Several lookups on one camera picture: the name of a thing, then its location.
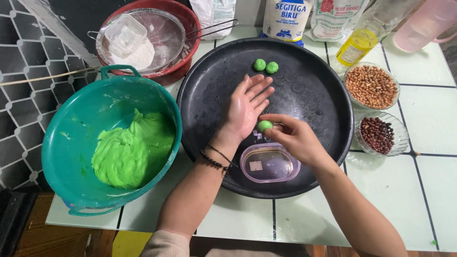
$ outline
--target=forearm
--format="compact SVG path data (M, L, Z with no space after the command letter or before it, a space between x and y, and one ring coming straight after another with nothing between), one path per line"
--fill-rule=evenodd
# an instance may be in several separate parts
M210 145L231 160L239 142L219 131L211 139ZM216 151L207 147L205 153L222 165L229 165L229 162ZM224 175L222 168L210 165L201 157L198 158L191 171L165 200L156 230L181 234L190 240L213 204Z
M393 225L358 191L333 161L314 169L333 216L361 257L407 257Z

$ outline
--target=plastic bag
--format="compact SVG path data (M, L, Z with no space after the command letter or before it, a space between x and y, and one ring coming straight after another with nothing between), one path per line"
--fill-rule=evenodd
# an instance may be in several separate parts
M305 35L314 41L343 43L348 37L368 0L315 0L311 29Z
M224 21L230 21L235 17L236 0L189 0L195 14L200 21L202 28L219 24ZM233 24L228 22L220 26L212 27L202 31L202 34L230 27ZM202 39L221 39L230 34L232 28L222 30L211 35L202 37Z
M303 46L302 36L313 0L267 0L259 37L278 38Z

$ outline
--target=sleeve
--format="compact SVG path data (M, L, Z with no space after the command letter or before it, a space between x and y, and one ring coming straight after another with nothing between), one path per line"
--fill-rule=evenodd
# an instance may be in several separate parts
M184 236L159 230L148 240L139 257L189 257L189 242Z

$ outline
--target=cooking oil bottle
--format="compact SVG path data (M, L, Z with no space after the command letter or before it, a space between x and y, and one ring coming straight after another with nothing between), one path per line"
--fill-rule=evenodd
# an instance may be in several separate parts
M343 65L359 62L419 3L419 0L378 0L360 18L354 31L336 53Z

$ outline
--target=teal plastic bowl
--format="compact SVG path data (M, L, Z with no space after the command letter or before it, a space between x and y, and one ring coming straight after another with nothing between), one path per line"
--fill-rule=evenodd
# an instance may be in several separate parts
M109 70L130 69L134 75L108 78ZM173 120L176 139L167 163L147 185L118 189L95 176L91 159L102 130L130 126L134 109L160 112ZM169 92L143 78L132 66L101 68L101 80L70 97L56 112L46 130L42 149L43 172L51 188L73 204L69 214L93 216L112 212L150 190L167 172L181 141L181 115Z

